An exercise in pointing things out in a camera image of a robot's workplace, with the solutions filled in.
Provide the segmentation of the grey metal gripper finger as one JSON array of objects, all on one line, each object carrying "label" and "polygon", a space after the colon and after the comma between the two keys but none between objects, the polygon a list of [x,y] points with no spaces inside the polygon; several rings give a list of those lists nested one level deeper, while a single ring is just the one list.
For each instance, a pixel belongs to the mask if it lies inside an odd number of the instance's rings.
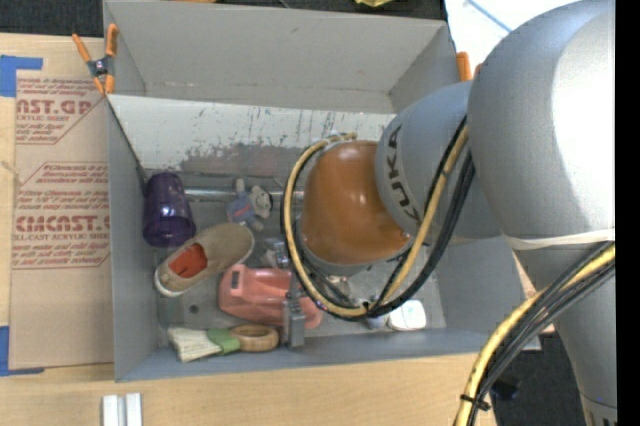
[{"label": "grey metal gripper finger", "polygon": [[263,241],[262,261],[265,265],[287,270],[290,266],[288,248],[280,238],[267,238]]},{"label": "grey metal gripper finger", "polygon": [[306,316],[300,302],[300,288],[297,277],[292,274],[283,304],[284,343],[289,349],[304,346]]}]

